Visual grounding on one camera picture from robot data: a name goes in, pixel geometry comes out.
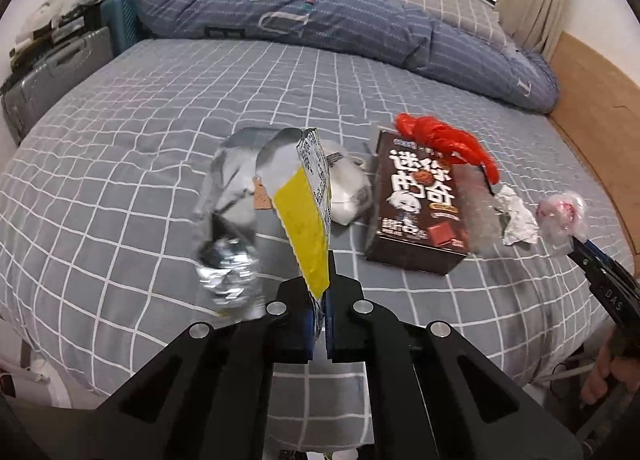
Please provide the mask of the person's right hand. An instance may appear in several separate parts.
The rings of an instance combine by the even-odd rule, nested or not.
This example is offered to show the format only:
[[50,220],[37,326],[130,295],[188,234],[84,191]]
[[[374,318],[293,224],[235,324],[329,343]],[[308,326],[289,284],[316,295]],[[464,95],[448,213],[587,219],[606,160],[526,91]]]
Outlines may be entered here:
[[623,383],[628,391],[638,391],[640,384],[640,365],[636,358],[625,358],[613,355],[611,344],[617,330],[612,330],[608,339],[600,347],[593,368],[582,386],[580,396],[587,405],[594,405],[608,392],[606,379],[612,376]]

